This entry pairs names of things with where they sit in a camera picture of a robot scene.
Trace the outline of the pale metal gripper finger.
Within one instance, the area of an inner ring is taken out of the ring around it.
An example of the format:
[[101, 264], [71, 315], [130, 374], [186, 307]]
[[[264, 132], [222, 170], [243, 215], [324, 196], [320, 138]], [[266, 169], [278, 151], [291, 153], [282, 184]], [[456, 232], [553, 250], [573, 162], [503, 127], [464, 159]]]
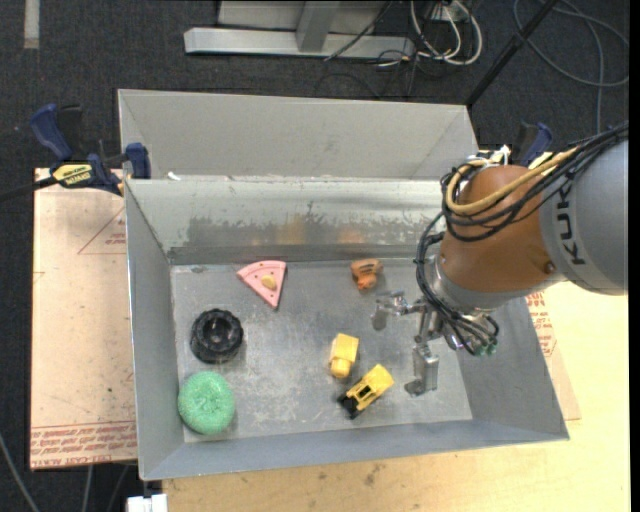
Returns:
[[428, 345], [416, 345], [412, 351], [414, 379], [404, 385], [410, 396], [421, 396], [438, 388], [440, 358]]
[[376, 295], [375, 309], [371, 315], [372, 327], [376, 331], [383, 330], [389, 317], [406, 314], [406, 299], [402, 290], [379, 293]]

